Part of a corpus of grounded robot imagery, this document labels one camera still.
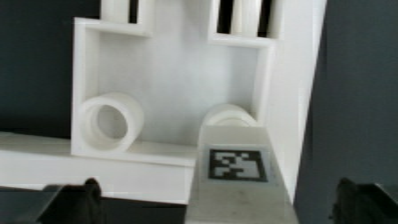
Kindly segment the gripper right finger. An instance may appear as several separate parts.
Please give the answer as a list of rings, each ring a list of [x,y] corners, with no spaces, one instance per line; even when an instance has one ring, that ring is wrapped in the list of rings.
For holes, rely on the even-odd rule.
[[[398,224],[398,185],[357,184],[343,178],[330,219],[334,224]]]

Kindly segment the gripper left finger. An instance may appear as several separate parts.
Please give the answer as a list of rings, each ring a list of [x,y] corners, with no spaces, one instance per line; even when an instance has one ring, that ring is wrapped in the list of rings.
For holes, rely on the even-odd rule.
[[[0,187],[0,224],[105,224],[96,179],[41,190]]]

